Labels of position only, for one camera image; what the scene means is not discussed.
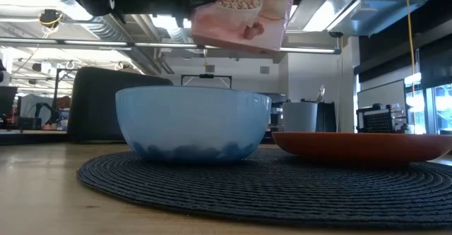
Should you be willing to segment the pink strawberry yogurt cereal box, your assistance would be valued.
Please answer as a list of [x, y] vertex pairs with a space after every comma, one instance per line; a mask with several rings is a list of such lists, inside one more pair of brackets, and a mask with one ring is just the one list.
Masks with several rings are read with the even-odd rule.
[[247, 52], [278, 52], [294, 0], [216, 0], [191, 17], [195, 43]]

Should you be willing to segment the light blue bowl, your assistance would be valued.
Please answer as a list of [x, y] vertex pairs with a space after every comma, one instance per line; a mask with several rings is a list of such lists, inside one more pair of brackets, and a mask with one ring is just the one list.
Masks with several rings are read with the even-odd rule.
[[153, 162], [225, 163], [261, 143], [272, 99], [257, 92], [145, 86], [116, 93], [117, 120], [132, 152]]

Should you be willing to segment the orange-red plate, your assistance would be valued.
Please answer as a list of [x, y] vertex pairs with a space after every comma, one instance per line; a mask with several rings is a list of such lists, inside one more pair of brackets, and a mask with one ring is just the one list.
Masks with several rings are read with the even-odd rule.
[[425, 162], [452, 151], [452, 135], [274, 132], [272, 136], [282, 150], [311, 162], [380, 166]]

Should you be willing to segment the long ceiling light bar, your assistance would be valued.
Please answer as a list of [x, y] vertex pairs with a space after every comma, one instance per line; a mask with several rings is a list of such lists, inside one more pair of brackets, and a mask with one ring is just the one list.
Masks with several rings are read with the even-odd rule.
[[[30, 45], [61, 45], [61, 46], [84, 46], [84, 47], [106, 47], [116, 48], [165, 48], [165, 49], [220, 49], [219, 47], [193, 44], [193, 43], [168, 43], [168, 42], [113, 42], [94, 40], [61, 40], [40, 38], [0, 37], [0, 43]], [[314, 47], [282, 47], [280, 52], [306, 53], [306, 54], [340, 54], [340, 49], [314, 48]]]

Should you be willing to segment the light blue cup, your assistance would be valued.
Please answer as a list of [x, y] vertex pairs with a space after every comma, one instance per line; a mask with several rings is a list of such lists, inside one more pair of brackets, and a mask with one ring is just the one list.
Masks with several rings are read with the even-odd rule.
[[315, 102], [286, 102], [282, 104], [285, 132], [316, 131], [318, 104]]

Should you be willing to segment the black toaster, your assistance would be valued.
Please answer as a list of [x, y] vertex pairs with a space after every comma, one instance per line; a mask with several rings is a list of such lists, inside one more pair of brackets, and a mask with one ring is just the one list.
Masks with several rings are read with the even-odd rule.
[[116, 93], [126, 88], [171, 84], [171, 80], [157, 76], [81, 68], [73, 82], [67, 133], [75, 143], [123, 141], [117, 121]]

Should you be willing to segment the black container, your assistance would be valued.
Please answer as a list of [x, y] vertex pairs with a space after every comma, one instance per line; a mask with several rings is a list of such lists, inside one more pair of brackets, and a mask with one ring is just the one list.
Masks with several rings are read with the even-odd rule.
[[335, 133], [336, 117], [335, 104], [333, 102], [319, 102], [301, 100], [303, 108], [306, 110], [307, 123], [309, 126], [315, 125], [316, 132]]

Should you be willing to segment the dark woven round placemat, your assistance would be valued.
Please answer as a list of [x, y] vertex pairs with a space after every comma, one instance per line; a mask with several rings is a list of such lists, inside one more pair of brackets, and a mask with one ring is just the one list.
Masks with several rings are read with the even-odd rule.
[[188, 215], [289, 227], [452, 230], [452, 167], [315, 165], [279, 150], [241, 162], [147, 162], [131, 152], [84, 163], [88, 188], [137, 205]]

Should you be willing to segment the whiteboard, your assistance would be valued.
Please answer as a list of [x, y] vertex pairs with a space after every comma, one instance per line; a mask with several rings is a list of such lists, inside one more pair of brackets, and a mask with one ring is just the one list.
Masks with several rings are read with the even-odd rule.
[[399, 104], [402, 109], [406, 106], [404, 80], [386, 83], [357, 93], [357, 106], [359, 109], [371, 107], [373, 104]]

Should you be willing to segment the black equipment with white labels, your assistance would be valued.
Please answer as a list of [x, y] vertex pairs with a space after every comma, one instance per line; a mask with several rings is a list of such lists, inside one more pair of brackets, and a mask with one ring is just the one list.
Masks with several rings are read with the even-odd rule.
[[373, 104], [356, 111], [358, 133], [407, 133], [408, 118], [399, 104]]

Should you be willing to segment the black monitor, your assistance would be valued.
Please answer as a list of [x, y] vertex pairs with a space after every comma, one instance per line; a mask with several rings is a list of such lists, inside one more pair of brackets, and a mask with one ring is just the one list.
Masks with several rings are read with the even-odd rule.
[[0, 86], [0, 114], [11, 112], [17, 91], [17, 87]]

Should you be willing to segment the black rectangular frame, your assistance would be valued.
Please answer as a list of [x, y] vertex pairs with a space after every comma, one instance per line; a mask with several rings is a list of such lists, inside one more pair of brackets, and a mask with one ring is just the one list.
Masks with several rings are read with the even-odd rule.
[[[203, 73], [203, 74], [182, 74], [181, 78], [180, 78], [180, 84], [181, 85], [186, 85], [188, 84], [190, 81], [192, 81], [194, 78], [200, 78], [200, 79], [214, 79], [214, 78], [219, 78], [220, 81], [226, 85], [227, 88], [232, 89], [232, 76], [220, 76], [220, 75], [215, 75], [215, 74], [211, 74], [211, 73]], [[229, 83], [226, 83], [224, 81], [224, 79], [227, 78], [229, 80]]]

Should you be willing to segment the silver ventilation duct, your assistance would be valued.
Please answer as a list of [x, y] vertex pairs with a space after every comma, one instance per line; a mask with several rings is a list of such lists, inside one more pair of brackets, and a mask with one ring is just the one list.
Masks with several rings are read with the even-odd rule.
[[[61, 2], [66, 8], [85, 13], [85, 9], [76, 0], [57, 1]], [[85, 27], [85, 29], [94, 34], [100, 41], [132, 41], [131, 36], [112, 16], [95, 16], [93, 20], [94, 24]], [[128, 56], [146, 74], [158, 76], [162, 73], [158, 64], [138, 48], [132, 47], [131, 50], [122, 50], [121, 53]]]

